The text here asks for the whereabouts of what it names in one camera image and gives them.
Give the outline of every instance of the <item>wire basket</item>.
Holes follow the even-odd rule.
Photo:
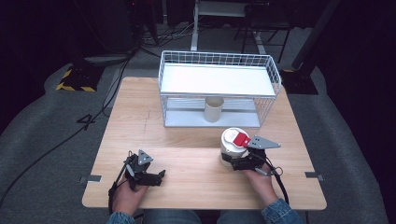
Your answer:
[[[163,51],[159,89],[165,127],[260,128],[281,89],[269,55]],[[205,98],[221,96],[220,119],[204,119]]]

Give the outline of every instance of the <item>white cup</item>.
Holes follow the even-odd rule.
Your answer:
[[[220,119],[221,109],[224,99],[220,96],[208,96],[205,98],[204,118],[209,122],[216,122]]]

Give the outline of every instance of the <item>person's left hand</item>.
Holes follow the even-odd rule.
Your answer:
[[[135,191],[133,191],[125,177],[120,183],[122,184],[117,187],[113,197],[113,212],[122,212],[133,216],[149,186],[136,186]]]

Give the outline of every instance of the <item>black chair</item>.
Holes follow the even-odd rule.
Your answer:
[[[265,42],[265,44],[262,44],[264,46],[282,46],[282,50],[280,51],[280,55],[277,60],[277,62],[280,63],[290,33],[290,24],[288,22],[288,17],[284,13],[281,6],[273,4],[271,1],[252,1],[252,3],[245,6],[245,19],[242,26],[245,26],[242,53],[244,53],[245,51],[245,45],[247,42],[247,36],[249,31],[273,32],[273,34]],[[242,26],[239,27],[234,39],[237,38]],[[283,44],[269,43],[278,31],[287,31]]]

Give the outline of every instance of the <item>blue sleeve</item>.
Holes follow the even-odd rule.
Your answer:
[[[115,212],[111,214],[107,224],[134,224],[134,219],[128,214]]]
[[[303,224],[298,213],[290,208],[283,200],[278,199],[262,210],[265,222],[267,224],[296,223]]]

